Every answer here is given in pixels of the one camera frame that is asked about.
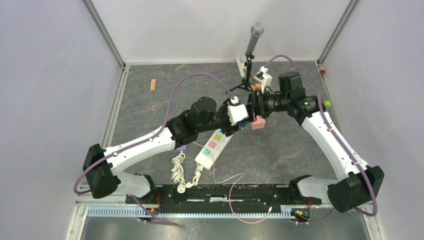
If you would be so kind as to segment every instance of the microphone stand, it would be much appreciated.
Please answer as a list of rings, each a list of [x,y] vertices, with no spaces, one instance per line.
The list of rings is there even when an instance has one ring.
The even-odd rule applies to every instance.
[[[254,55],[247,55],[246,54],[246,61],[244,62],[244,66],[246,67],[246,78],[243,78],[241,80],[241,84],[231,88],[229,91],[233,91],[235,89],[241,89],[245,91],[253,91],[253,88],[251,86],[251,83],[249,79],[251,78],[251,71],[252,71],[252,60],[255,58]]]

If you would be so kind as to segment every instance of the white bracket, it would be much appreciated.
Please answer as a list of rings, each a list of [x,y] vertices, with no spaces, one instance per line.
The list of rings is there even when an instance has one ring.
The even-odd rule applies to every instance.
[[[240,57],[236,57],[235,58],[235,62],[237,63],[238,70],[240,71],[240,76],[242,78],[244,78],[246,76],[246,74],[245,74],[245,70],[246,70],[245,62],[244,61],[240,61]]]

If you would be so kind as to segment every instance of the pink box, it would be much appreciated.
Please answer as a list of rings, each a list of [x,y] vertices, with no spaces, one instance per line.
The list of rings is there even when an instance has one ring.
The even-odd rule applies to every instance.
[[[256,121],[250,123],[252,130],[262,129],[267,122],[261,116],[256,116]]]

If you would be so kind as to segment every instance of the white panel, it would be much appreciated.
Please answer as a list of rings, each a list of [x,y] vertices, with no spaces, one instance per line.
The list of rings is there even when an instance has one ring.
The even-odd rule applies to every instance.
[[[81,1],[3,2],[0,239],[61,240],[120,68]]]
[[[412,213],[424,213],[423,13],[422,0],[360,1],[323,65],[343,135],[385,172],[377,217],[388,240],[424,234]]]
[[[265,32],[256,60],[316,60],[349,0],[93,0],[127,63],[233,61],[250,28]]]

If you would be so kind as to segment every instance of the microphone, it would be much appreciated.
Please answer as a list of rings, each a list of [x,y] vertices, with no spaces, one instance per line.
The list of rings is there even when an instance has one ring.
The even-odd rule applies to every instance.
[[[256,43],[262,34],[264,34],[264,25],[261,22],[255,23],[250,29],[250,39],[247,44],[246,56],[252,56],[253,50],[256,47]]]

